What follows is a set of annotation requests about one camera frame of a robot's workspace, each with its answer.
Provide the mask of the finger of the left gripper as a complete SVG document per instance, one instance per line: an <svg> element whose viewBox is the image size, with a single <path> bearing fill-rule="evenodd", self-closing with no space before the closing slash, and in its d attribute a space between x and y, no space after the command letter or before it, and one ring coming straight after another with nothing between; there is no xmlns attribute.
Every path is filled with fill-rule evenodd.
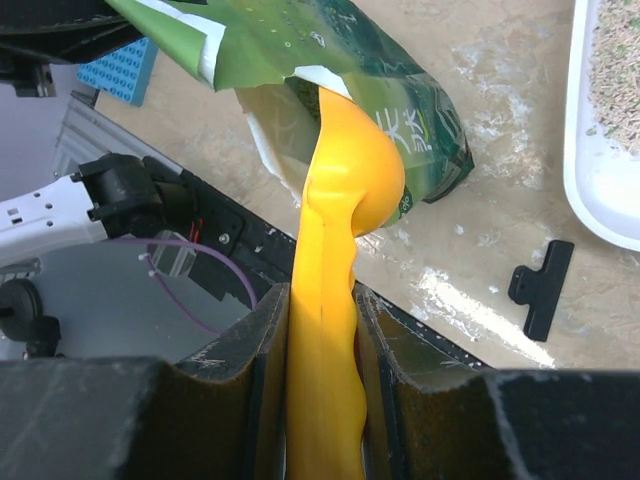
<svg viewBox="0 0 640 480"><path fill-rule="evenodd" d="M1 52L82 64L143 37L102 0L1 0Z"/></svg>

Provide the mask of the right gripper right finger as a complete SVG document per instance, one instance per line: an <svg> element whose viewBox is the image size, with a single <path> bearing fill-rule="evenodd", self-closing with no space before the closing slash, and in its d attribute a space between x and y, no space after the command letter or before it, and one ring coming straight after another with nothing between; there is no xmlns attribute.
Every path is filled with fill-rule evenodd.
<svg viewBox="0 0 640 480"><path fill-rule="evenodd" d="M370 479L635 479L634 371L493 369L355 289Z"/></svg>

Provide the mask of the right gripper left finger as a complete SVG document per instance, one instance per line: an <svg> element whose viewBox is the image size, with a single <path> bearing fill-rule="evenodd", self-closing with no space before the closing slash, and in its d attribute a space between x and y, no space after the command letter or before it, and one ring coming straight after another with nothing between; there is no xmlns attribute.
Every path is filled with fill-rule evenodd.
<svg viewBox="0 0 640 480"><path fill-rule="evenodd" d="M280 479L289 288L218 339L154 357L1 365L5 479Z"/></svg>

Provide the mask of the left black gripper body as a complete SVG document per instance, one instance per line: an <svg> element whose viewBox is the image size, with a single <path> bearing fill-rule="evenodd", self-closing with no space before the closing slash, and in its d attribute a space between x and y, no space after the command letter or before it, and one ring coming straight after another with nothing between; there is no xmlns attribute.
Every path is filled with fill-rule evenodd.
<svg viewBox="0 0 640 480"><path fill-rule="evenodd" d="M19 98L50 98L56 96L49 64L2 54L0 78L1 83L10 85Z"/></svg>

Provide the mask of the black bag clip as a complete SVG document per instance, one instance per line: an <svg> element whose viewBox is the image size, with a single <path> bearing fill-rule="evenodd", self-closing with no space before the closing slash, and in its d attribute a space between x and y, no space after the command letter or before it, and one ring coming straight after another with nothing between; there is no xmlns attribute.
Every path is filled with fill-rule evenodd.
<svg viewBox="0 0 640 480"><path fill-rule="evenodd" d="M523 333L530 340L548 339L574 248L571 242L552 240L539 270L519 265L513 271L508 296L529 307Z"/></svg>

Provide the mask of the green litter bag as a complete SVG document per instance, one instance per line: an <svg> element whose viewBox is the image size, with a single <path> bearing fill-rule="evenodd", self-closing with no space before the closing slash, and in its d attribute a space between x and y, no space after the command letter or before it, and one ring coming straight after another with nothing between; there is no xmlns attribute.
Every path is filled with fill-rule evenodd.
<svg viewBox="0 0 640 480"><path fill-rule="evenodd" d="M115 10L190 76L233 90L262 163L300 197L321 125L319 93L363 110L397 148L395 210L449 194L474 161L439 82L350 1L117 1Z"/></svg>

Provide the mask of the yellow plastic scoop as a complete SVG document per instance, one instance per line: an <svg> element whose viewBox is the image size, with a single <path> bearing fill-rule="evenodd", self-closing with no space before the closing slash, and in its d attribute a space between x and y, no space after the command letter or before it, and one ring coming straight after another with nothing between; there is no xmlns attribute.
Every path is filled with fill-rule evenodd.
<svg viewBox="0 0 640 480"><path fill-rule="evenodd" d="M405 187L401 155L353 101L319 91L290 288L286 360L288 479L361 479L367 416L355 360L356 239L389 220Z"/></svg>

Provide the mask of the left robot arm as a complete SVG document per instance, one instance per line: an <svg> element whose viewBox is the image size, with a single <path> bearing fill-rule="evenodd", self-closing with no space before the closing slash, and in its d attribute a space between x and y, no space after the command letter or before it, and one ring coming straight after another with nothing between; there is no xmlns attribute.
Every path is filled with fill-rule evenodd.
<svg viewBox="0 0 640 480"><path fill-rule="evenodd" d="M105 1L4 1L1 82L19 97L51 97L52 66L89 63L141 37ZM1 263L148 233L164 220L163 195L144 163L109 153L76 174L2 201Z"/></svg>

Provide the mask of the white litter box tray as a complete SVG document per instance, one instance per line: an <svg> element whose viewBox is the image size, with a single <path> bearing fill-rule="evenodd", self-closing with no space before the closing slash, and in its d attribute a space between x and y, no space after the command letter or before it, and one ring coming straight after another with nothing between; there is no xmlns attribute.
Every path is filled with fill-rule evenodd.
<svg viewBox="0 0 640 480"><path fill-rule="evenodd" d="M574 6L566 84L563 184L580 222L615 246L639 250L639 158L605 136L589 99L597 1Z"/></svg>

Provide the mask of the cat litter pile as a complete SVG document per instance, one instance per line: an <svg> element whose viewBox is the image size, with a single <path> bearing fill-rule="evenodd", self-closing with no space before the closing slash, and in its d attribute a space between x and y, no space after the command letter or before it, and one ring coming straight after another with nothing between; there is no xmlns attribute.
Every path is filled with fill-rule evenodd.
<svg viewBox="0 0 640 480"><path fill-rule="evenodd" d="M604 136L639 153L639 2L601 1L590 54L589 99Z"/></svg>

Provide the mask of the blue perforated block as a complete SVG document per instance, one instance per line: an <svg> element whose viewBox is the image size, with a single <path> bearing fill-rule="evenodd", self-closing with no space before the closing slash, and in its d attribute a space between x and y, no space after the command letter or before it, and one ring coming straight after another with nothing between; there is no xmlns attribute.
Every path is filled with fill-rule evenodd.
<svg viewBox="0 0 640 480"><path fill-rule="evenodd" d="M144 102L158 48L148 38L81 64L77 79L96 90L106 92L119 101L140 107Z"/></svg>

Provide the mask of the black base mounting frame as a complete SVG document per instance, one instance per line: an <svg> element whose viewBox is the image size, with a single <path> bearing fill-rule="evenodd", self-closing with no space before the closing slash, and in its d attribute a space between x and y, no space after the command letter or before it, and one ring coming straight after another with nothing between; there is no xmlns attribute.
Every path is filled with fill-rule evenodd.
<svg viewBox="0 0 640 480"><path fill-rule="evenodd" d="M292 235L269 224L192 173L178 173L151 156L144 157L143 162L154 179L184 186L195 196L193 216L178 233L232 260L246 275L258 299L262 299L272 285L291 279L296 246ZM389 331L394 340L404 332L411 332L414 336L411 344L422 343L435 350L437 362L444 367L464 365L472 370L487 367L486 363L384 296L377 292L372 294L375 305L388 312L398 324Z"/></svg>

